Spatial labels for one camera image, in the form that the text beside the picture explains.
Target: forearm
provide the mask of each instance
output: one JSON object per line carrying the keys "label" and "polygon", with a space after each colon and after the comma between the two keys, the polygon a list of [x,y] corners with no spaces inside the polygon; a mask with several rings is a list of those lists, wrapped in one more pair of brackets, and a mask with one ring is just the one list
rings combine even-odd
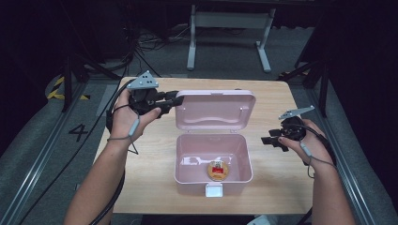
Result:
{"label": "forearm", "polygon": [[120,183],[127,153],[128,148],[118,141],[106,144],[73,197],[65,224],[88,224],[104,209]]}
{"label": "forearm", "polygon": [[339,174],[330,165],[315,170],[313,224],[355,224]]}

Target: person's right hand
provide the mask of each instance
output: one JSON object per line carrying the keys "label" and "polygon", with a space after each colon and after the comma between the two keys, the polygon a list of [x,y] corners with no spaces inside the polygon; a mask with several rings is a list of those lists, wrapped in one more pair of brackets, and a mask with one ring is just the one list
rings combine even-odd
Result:
{"label": "person's right hand", "polygon": [[[306,119],[303,119],[302,121],[305,126],[314,129],[317,133],[325,137],[324,132],[322,132],[322,130],[313,121]],[[285,137],[281,137],[279,139],[279,142],[284,146],[293,149],[304,162],[308,164],[310,163],[310,158],[305,154],[304,150],[302,150],[299,142],[290,140]],[[306,135],[302,142],[308,147],[314,158],[318,158],[320,160],[333,164],[330,154],[326,150],[325,146],[311,131],[306,130]],[[326,165],[326,163],[316,160],[314,158],[311,160],[311,166],[313,166],[315,170],[320,168],[320,166]]]}

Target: wooden table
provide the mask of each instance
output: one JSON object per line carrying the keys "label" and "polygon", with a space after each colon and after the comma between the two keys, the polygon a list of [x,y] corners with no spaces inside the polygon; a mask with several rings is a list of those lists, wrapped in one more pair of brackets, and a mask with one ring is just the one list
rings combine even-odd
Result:
{"label": "wooden table", "polygon": [[[156,78],[158,91],[194,89],[247,89],[256,103],[248,126],[241,133],[247,140],[253,166],[253,180],[238,196],[207,198],[180,195],[174,178],[176,139],[184,131],[176,128],[172,109],[150,124],[135,142],[139,155],[128,154],[126,181],[115,204],[115,213],[206,214],[206,215],[285,215],[305,214],[312,206],[313,180],[292,150],[263,145],[261,137],[280,128],[278,116],[296,109],[285,82]],[[104,129],[99,151],[109,132]]]}

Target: black cable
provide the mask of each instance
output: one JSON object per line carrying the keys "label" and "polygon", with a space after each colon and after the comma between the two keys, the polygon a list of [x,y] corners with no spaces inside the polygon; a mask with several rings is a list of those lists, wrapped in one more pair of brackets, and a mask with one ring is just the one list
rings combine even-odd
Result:
{"label": "black cable", "polygon": [[125,177],[126,177],[126,171],[123,172],[123,175],[120,179],[119,185],[116,188],[114,196],[112,196],[112,199],[108,202],[105,208],[99,213],[99,215],[93,221],[91,221],[91,223],[89,223],[90,225],[98,224],[103,219],[103,217],[105,217],[106,214],[108,214],[109,210],[111,210],[112,207],[114,207],[114,204],[116,203],[117,199],[119,198],[120,192],[123,189]]}
{"label": "black cable", "polygon": [[152,69],[152,71],[156,74],[156,75],[158,75],[160,78],[161,78],[161,75],[152,67],[152,66],[150,66],[149,64],[148,64],[148,62],[144,59],[144,57],[141,55],[141,54],[139,54],[137,51],[135,51],[137,54],[138,54],[138,56],[150,67],[150,69]]}
{"label": "black cable", "polygon": [[139,43],[140,44],[153,43],[153,46],[152,47],[144,47],[144,46],[140,45],[137,49],[140,49],[141,52],[150,52],[150,51],[160,50],[165,46],[177,43],[181,39],[185,39],[184,36],[187,34],[188,31],[189,31],[189,27],[187,27],[184,30],[182,30],[181,32],[179,32],[176,36],[169,36],[166,41],[164,41],[163,39],[157,38],[152,33],[148,33],[148,32],[142,33],[140,35],[140,37],[138,38],[138,39],[141,39],[139,41]]}
{"label": "black cable", "polygon": [[[114,67],[106,67],[107,70],[109,71],[115,71],[115,70],[119,70],[121,68],[126,67],[130,62],[132,61],[132,54],[131,52],[129,52],[124,59],[122,59],[122,63],[120,65],[116,65]],[[86,70],[91,73],[91,74],[100,74],[101,72],[94,69],[94,68],[86,68]]]}
{"label": "black cable", "polygon": [[136,77],[138,77],[138,75],[143,72],[143,67],[141,65],[141,59],[140,58],[137,58],[137,59],[138,59],[138,67],[140,68],[140,70],[137,72]]}
{"label": "black cable", "polygon": [[47,193],[47,191],[53,186],[53,184],[58,180],[58,178],[61,176],[61,174],[65,171],[65,169],[70,165],[70,163],[76,158],[76,156],[79,154],[79,152],[82,150],[85,142],[88,140],[88,138],[91,136],[92,132],[94,131],[94,128],[97,126],[98,122],[101,119],[102,114],[105,112],[108,104],[111,102],[111,100],[114,98],[115,94],[116,94],[117,89],[115,89],[114,94],[112,95],[112,98],[109,99],[108,103],[105,105],[105,107],[103,108],[102,112],[100,113],[100,115],[98,116],[97,120],[94,123],[94,126],[88,131],[87,136],[85,137],[85,139],[83,140],[82,144],[79,146],[79,148],[73,153],[72,157],[69,159],[69,161],[66,163],[66,165],[61,169],[61,171],[58,173],[58,175],[53,179],[52,182],[50,182],[50,184],[41,192],[41,194],[38,196],[38,198],[35,200],[35,202],[30,206],[30,208],[27,210],[27,212],[25,213],[25,215],[23,216],[23,218],[20,221],[20,225],[23,224],[24,220],[27,218],[27,216],[32,212],[32,210],[36,207],[36,205],[38,204],[38,202],[43,198],[43,196]]}
{"label": "black cable", "polygon": [[[320,133],[318,133],[316,130],[314,130],[311,127],[307,127],[304,125],[298,125],[298,124],[283,124],[285,127],[299,127],[299,128],[305,128],[306,130],[312,132],[316,138],[318,138],[318,140],[325,146],[325,148],[327,149],[327,151],[330,153],[333,153],[329,144],[329,141]],[[327,163],[329,165],[331,165],[332,167],[334,167],[337,170],[337,167],[335,166],[337,164],[336,158],[333,154],[333,156],[330,156],[331,159],[333,160],[333,164],[326,162],[322,159],[319,159],[317,157],[310,157],[310,162],[308,163],[308,169],[307,169],[307,174],[310,178],[313,178],[312,176],[310,176],[310,166],[311,166],[311,160],[315,159],[324,163]],[[303,225],[305,223],[305,221],[311,216],[311,214],[313,213],[313,208],[311,207],[310,210],[304,215],[304,217],[297,223],[297,225]]]}
{"label": "black cable", "polygon": [[241,35],[246,29],[244,28],[219,28],[219,30],[227,35],[232,35],[232,36],[238,36]]}
{"label": "black cable", "polygon": [[105,67],[101,66],[100,64],[85,58],[77,53],[74,54],[74,56],[78,59],[80,59],[82,62],[88,64],[89,66],[91,66],[92,68],[96,69],[97,71],[101,72],[102,74],[106,75],[107,77],[111,78],[112,80],[121,80],[122,77],[114,74],[112,71],[106,69]]}
{"label": "black cable", "polygon": [[[116,104],[117,99],[119,98],[120,94],[122,93],[122,91],[124,89],[126,89],[127,85],[129,85],[129,83],[133,82],[135,79],[131,79],[129,81],[127,81],[123,86],[121,86],[117,92],[112,96],[113,100],[112,103],[109,105],[109,109],[106,111],[106,127],[108,128],[109,132],[112,131],[112,124],[113,124],[113,118],[114,118],[114,112],[122,107],[127,107],[130,106],[130,104],[128,105],[123,105],[120,106],[116,109],[113,110],[114,105]],[[134,143],[131,142],[132,147],[134,148],[134,151],[128,149],[129,152],[134,153],[135,155],[138,155],[138,150],[135,147]]]}

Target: pink lunch box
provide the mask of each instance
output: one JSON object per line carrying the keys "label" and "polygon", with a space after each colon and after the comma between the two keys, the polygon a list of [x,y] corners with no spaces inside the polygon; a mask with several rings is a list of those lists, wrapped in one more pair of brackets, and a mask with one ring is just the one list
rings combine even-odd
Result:
{"label": "pink lunch box", "polygon": [[[238,195],[253,178],[246,139],[237,133],[248,124],[255,103],[253,93],[184,90],[177,96],[184,100],[176,107],[176,126],[186,131],[176,140],[178,193]],[[213,181],[207,173],[208,164],[214,160],[222,160],[228,167],[222,181]]]}

